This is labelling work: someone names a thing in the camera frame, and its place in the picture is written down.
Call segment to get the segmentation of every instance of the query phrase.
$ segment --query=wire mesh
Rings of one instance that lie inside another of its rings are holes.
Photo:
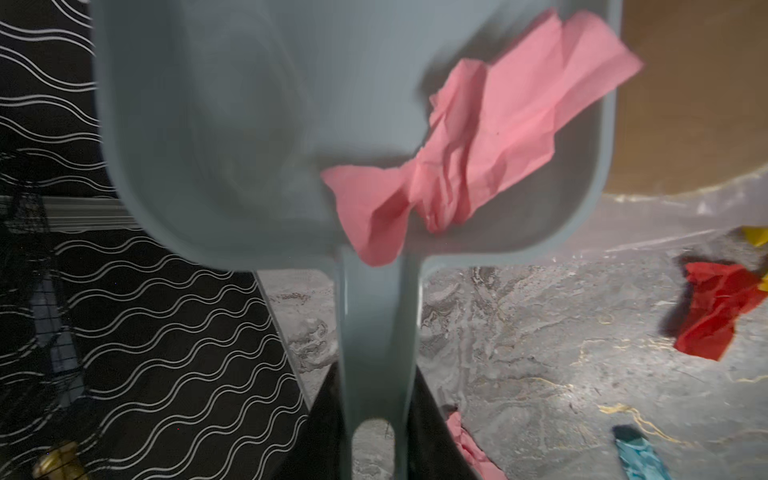
[[[96,424],[83,409],[88,402],[72,408],[85,392],[84,372],[45,205],[33,180],[16,178],[0,197],[0,321],[7,337],[0,354],[0,435],[9,438],[9,455],[17,445],[39,445],[33,478],[88,478],[71,438],[83,438]]]

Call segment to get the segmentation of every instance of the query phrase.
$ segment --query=pink paper scrap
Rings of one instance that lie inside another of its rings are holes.
[[[429,138],[413,159],[321,173],[349,242],[382,266],[400,254],[412,209],[431,233],[464,223],[546,164],[554,133],[642,65],[597,15],[562,23],[553,9],[490,65],[463,58],[429,99]]]
[[[445,423],[451,432],[456,448],[464,455],[464,460],[473,467],[483,480],[507,480],[507,475],[501,471],[486,454],[475,444],[475,440],[462,427],[462,415],[453,412]]]

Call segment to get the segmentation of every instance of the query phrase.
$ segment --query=paper scrap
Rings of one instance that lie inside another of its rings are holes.
[[[464,223],[546,164],[554,133],[641,68],[600,17],[582,11],[562,23],[553,9],[490,65],[463,58],[429,99],[430,135],[413,159],[321,173],[350,243],[382,266],[402,250],[412,209],[432,233]]]
[[[739,315],[760,305],[768,292],[759,290],[760,277],[741,265],[695,262],[685,268],[694,296],[674,347],[720,360],[733,340]]]
[[[453,412],[446,422],[448,430],[451,432],[453,442],[456,448],[464,456],[469,466],[473,467],[480,474],[483,480],[507,480],[507,475],[497,467],[488,456],[475,444],[475,440],[462,427],[462,415],[459,412]]]

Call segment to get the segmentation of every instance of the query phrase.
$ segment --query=gray plastic dustpan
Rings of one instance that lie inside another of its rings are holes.
[[[411,157],[427,133],[426,97],[457,59],[492,59],[551,6],[563,18],[592,10],[616,29],[621,18],[620,0],[91,4],[104,156],[122,200],[196,262],[334,275],[346,430],[388,420],[402,478],[420,278],[437,266],[523,263],[563,241],[603,187],[614,96],[465,225],[436,237],[414,215],[403,255],[379,269],[350,249],[319,171]]]

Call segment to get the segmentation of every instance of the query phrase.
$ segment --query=marble floor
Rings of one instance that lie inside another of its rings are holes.
[[[741,318],[721,362],[667,336],[686,303],[683,264],[764,273],[766,258],[732,233],[610,263],[439,271],[424,285],[418,364],[510,480],[623,478],[611,434],[621,424],[644,429],[676,480],[766,478],[768,304]],[[259,275],[313,398],[338,353],[333,282]],[[357,438],[358,478],[389,478],[392,459],[377,453],[392,442],[386,425]]]

